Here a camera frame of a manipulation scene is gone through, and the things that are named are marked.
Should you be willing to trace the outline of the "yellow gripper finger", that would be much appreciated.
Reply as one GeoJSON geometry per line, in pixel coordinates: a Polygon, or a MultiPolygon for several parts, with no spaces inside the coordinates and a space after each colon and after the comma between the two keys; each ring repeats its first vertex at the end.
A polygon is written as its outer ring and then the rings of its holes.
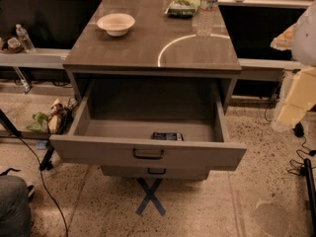
{"type": "Polygon", "coordinates": [[[294,28],[295,24],[291,25],[282,34],[274,38],[271,42],[271,47],[281,51],[291,50],[294,28]]]}
{"type": "Polygon", "coordinates": [[[315,105],[316,68],[307,67],[294,75],[276,121],[283,126],[295,127],[315,105]]]}

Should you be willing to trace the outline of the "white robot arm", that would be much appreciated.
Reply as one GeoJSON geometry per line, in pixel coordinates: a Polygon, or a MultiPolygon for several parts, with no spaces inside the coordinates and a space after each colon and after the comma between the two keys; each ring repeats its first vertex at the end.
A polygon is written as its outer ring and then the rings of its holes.
{"type": "Polygon", "coordinates": [[[290,50],[292,58],[304,65],[281,86],[272,128],[285,131],[294,128],[316,105],[316,0],[295,24],[273,39],[271,47],[290,50]]]}

